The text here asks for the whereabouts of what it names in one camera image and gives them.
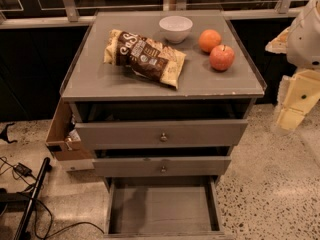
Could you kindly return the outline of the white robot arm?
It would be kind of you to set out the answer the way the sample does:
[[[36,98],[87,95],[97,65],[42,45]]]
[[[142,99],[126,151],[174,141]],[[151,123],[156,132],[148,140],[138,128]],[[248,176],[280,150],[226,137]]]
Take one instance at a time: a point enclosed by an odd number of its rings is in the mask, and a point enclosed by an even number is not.
[[[310,0],[265,50],[285,54],[296,67],[280,82],[275,121],[278,128],[293,131],[320,99],[320,0]]]

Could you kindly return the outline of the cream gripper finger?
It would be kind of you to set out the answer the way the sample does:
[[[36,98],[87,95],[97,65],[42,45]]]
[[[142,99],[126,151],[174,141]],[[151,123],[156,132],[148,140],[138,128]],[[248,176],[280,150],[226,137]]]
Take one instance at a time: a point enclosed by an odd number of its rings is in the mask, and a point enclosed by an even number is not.
[[[295,130],[304,118],[305,116],[299,111],[282,109],[277,118],[276,124],[284,130]]]
[[[275,54],[286,54],[288,34],[289,28],[284,29],[277,37],[266,45],[265,50]]]

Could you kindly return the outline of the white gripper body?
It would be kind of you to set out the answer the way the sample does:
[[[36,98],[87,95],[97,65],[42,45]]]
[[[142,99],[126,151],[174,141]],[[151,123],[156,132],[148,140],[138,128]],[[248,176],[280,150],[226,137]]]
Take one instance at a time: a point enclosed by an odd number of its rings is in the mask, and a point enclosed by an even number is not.
[[[320,73],[303,70],[290,79],[283,107],[301,114],[307,114],[320,99]]]

